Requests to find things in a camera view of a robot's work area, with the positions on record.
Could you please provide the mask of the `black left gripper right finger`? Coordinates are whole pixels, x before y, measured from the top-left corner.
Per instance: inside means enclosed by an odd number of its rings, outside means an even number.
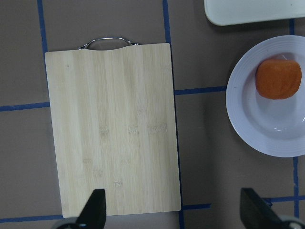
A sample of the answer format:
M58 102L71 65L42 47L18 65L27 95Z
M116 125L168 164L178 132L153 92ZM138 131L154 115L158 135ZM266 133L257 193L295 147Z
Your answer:
M246 229L283 229L285 223L252 188L241 188L240 218Z

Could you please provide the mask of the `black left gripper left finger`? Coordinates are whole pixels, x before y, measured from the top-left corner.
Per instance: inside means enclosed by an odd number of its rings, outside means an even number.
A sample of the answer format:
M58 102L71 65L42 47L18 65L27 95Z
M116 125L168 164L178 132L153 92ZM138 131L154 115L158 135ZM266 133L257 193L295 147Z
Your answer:
M76 220L80 229L103 229L106 222L105 189L95 189Z

